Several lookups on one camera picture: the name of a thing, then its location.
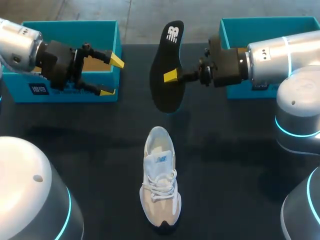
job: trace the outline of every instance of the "teal box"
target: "teal box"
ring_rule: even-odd
[[[222,48],[230,49],[246,48],[250,43],[316,30],[320,30],[320,25],[312,16],[222,18],[219,36]],[[253,87],[250,81],[243,81],[241,84],[227,86],[227,97],[228,99],[275,98],[279,84],[259,87]]]
[[[41,32],[45,42],[55,40],[75,49],[90,43],[95,50],[112,50],[119,58],[122,55],[117,21],[28,21],[22,25]],[[115,94],[106,96],[77,90],[72,83],[68,83],[64,91],[59,91],[50,88],[50,81],[41,77],[21,75],[6,69],[3,71],[4,84],[16,103],[105,103],[118,99],[120,69],[114,66],[110,67],[110,71],[82,72],[87,83],[115,89]],[[34,94],[31,86],[38,85],[45,86],[47,94]]]

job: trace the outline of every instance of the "black table surface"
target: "black table surface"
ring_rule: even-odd
[[[196,64],[206,46],[183,45],[182,65]],[[157,47],[123,46],[117,103],[15,105],[4,89],[0,136],[47,155],[82,210],[85,239],[283,240],[282,203],[319,158],[277,145],[275,99],[227,100],[225,89],[194,82],[179,112],[159,112],[149,91]],[[155,126],[172,137],[182,197],[179,226],[166,236],[150,227],[139,198]]]

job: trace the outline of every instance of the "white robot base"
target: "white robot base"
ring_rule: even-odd
[[[0,137],[0,239],[83,240],[81,210],[46,155]]]

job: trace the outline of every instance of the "sneaker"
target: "sneaker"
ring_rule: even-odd
[[[144,146],[143,183],[140,201],[149,222],[166,229],[175,225],[181,212],[176,155],[168,132],[154,127]]]

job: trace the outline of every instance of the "shoe insole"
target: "shoe insole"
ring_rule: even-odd
[[[164,74],[177,69],[181,72],[180,46],[184,33],[182,21],[168,23],[162,32],[160,44],[150,69],[149,82],[152,100],[164,113],[174,113],[179,109],[185,93],[182,83],[164,82]]]

